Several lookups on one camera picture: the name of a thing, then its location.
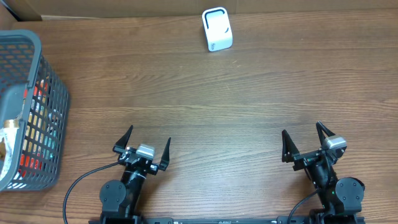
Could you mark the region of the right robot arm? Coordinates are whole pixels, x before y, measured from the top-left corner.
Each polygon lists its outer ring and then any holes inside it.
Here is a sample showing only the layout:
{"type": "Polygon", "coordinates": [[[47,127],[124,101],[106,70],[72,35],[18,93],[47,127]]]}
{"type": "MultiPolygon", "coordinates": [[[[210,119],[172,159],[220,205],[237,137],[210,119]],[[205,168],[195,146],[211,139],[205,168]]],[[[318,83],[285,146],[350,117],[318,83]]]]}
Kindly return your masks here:
{"type": "Polygon", "coordinates": [[[333,165],[346,151],[343,136],[330,131],[322,122],[316,123],[320,147],[300,153],[287,130],[282,131],[282,162],[290,163],[294,171],[304,170],[315,191],[299,201],[287,216],[286,222],[302,223],[364,223],[357,214],[362,211],[365,185],[354,177],[337,178],[333,165]],[[294,213],[303,203],[317,195],[322,208],[312,209],[307,217],[294,213]]]}

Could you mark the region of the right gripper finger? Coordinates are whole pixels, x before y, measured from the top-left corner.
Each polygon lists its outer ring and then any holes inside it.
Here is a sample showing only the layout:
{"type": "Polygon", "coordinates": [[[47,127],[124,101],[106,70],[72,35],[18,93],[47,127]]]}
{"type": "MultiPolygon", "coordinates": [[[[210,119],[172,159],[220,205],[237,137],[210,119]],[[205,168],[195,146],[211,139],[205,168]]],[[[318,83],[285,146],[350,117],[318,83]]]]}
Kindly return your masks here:
{"type": "Polygon", "coordinates": [[[299,155],[299,150],[289,133],[284,129],[282,131],[282,162],[293,162],[295,160],[294,157],[299,155]]]}
{"type": "Polygon", "coordinates": [[[325,144],[326,138],[332,137],[335,135],[335,133],[330,131],[321,121],[317,121],[316,128],[317,128],[318,138],[320,140],[321,145],[325,144]]]}

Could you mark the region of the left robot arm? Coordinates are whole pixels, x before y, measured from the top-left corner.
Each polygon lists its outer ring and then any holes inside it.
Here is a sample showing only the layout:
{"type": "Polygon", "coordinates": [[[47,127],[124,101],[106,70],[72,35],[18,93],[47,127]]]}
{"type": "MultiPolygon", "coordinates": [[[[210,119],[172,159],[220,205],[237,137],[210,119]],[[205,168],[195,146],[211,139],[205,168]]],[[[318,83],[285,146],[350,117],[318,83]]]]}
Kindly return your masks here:
{"type": "Polygon", "coordinates": [[[132,134],[131,126],[114,144],[113,152],[119,154],[118,165],[124,166],[120,180],[106,182],[100,192],[102,203],[101,223],[145,223],[136,211],[137,203],[147,175],[165,171],[170,163],[170,141],[167,140],[160,162],[154,162],[155,148],[140,144],[138,148],[127,144],[132,134]]]}

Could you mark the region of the beige brown bread bag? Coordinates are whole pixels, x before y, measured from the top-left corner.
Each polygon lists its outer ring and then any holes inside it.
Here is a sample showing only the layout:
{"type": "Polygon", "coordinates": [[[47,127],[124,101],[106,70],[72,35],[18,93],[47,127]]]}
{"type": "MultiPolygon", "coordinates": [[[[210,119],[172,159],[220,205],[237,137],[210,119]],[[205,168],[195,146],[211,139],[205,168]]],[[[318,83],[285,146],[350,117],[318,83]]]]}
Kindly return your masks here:
{"type": "Polygon", "coordinates": [[[1,180],[3,180],[10,172],[15,162],[15,148],[17,140],[17,132],[19,131],[18,119],[7,119],[1,128],[1,142],[4,144],[5,156],[1,169],[1,180]]]}

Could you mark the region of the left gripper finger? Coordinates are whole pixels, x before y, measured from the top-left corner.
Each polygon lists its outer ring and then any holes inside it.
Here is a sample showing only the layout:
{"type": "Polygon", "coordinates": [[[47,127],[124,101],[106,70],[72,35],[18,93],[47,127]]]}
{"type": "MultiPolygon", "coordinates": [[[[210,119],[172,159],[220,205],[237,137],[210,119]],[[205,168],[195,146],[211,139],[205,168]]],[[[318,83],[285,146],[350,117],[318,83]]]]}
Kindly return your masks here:
{"type": "Polygon", "coordinates": [[[164,148],[163,155],[160,160],[159,169],[162,171],[166,171],[166,169],[170,163],[170,142],[171,142],[171,138],[168,138],[167,143],[164,148]]]}
{"type": "Polygon", "coordinates": [[[133,130],[133,125],[130,125],[126,133],[114,144],[114,150],[125,150],[129,138],[131,136],[132,130],[133,130]]]}

